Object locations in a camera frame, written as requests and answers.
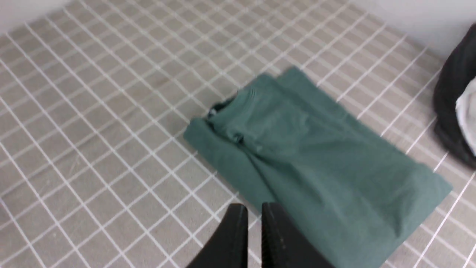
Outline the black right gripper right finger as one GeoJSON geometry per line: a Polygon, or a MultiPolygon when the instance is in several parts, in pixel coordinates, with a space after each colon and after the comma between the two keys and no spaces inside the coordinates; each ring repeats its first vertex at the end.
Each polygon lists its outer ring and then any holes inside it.
{"type": "Polygon", "coordinates": [[[262,204],[262,268],[332,268],[275,202],[262,204]]]}

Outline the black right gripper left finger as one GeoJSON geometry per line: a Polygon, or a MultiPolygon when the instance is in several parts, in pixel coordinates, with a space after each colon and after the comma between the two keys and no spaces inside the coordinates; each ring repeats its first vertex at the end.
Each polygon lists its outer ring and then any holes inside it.
{"type": "Polygon", "coordinates": [[[248,209],[243,204],[232,203],[213,235],[187,267],[246,268],[247,266],[248,209]]]}

